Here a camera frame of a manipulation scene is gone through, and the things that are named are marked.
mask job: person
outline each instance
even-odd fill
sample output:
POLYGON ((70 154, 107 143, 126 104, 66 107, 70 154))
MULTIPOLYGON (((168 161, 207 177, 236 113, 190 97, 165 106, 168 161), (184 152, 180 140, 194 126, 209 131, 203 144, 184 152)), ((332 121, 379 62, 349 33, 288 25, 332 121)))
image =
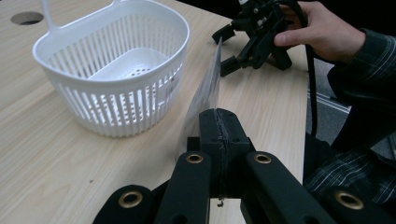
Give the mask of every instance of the person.
MULTIPOLYGON (((320 2, 298 4, 307 26, 301 26, 291 8, 282 6, 291 26, 275 36, 276 46, 309 45, 319 57, 334 63, 331 73, 396 99, 396 37, 357 29, 320 2)), ((393 209, 392 215, 396 211, 396 161, 369 148, 340 153, 307 134, 303 185, 314 195, 333 186, 352 188, 387 211, 393 209)))

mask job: shirt sleeve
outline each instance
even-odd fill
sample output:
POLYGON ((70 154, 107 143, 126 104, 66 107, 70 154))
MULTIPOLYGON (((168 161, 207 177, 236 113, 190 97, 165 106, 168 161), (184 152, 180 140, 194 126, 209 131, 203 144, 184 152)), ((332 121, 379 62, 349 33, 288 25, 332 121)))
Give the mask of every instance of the shirt sleeve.
POLYGON ((379 94, 396 99, 396 37, 362 29, 366 40, 356 57, 348 64, 336 64, 332 69, 379 94))

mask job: plaid shirt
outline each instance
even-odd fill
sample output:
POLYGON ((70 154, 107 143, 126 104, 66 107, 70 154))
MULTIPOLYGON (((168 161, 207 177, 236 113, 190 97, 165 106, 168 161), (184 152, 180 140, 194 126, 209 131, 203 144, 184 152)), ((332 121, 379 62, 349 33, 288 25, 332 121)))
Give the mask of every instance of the plaid shirt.
MULTIPOLYGON (((337 64, 340 75, 396 100, 396 37, 363 30, 366 40, 355 59, 337 64)), ((370 149, 355 149, 324 162, 304 181, 314 194, 332 186, 358 190, 375 203, 396 199, 396 161, 370 149)))

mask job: table surface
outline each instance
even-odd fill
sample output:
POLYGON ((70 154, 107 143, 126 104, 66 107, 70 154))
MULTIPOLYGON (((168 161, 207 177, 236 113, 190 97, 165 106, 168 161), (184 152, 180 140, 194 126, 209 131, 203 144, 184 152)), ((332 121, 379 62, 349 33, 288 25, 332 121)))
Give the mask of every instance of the table surface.
MULTIPOLYGON (((123 186, 155 189, 170 178, 182 121, 216 44, 211 36, 229 19, 173 0, 161 0, 189 23, 180 94, 154 127, 125 138, 81 127, 32 56, 47 32, 44 21, 18 25, 21 12, 42 12, 39 0, 0 2, 0 223, 92 223, 107 198, 123 186)), ((58 25, 104 7, 109 0, 50 0, 58 25)), ((246 45, 244 33, 221 48, 221 59, 246 45)), ((219 107, 234 112, 257 150, 276 155, 301 181, 307 102, 304 47, 288 51, 292 68, 240 69, 219 84, 219 107)), ((211 223, 244 223, 238 200, 211 202, 211 223)))

